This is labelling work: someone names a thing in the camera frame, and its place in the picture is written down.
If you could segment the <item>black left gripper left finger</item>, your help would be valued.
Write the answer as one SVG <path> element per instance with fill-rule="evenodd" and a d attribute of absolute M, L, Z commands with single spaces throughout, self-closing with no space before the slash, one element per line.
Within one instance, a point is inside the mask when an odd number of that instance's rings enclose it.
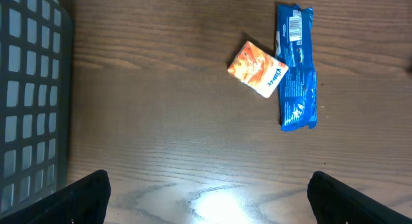
<path fill-rule="evenodd" d="M 4 224 L 103 224 L 111 186 L 108 173 L 97 170 L 40 201 L 1 219 Z"/>

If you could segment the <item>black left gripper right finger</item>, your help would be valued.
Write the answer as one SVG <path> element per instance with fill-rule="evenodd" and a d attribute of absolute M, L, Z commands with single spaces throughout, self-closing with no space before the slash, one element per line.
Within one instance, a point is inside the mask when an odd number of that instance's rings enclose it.
<path fill-rule="evenodd" d="M 308 184 L 307 197 L 318 223 L 411 224 L 411 218 L 322 171 L 313 173 Z"/>

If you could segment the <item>blue snack bar wrapper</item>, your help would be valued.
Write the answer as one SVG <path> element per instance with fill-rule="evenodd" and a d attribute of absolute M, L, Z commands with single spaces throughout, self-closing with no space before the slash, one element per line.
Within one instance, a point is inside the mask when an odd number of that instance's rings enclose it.
<path fill-rule="evenodd" d="M 276 59 L 289 70 L 278 85 L 281 130 L 317 125 L 317 74 L 312 54 L 314 11 L 299 5 L 277 7 Z"/>

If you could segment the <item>orange tissue pack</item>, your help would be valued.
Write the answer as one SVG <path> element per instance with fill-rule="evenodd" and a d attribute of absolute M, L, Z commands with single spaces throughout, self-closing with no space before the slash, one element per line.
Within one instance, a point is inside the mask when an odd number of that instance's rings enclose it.
<path fill-rule="evenodd" d="M 285 63 L 247 41 L 227 71 L 262 97 L 269 98 L 288 70 Z"/>

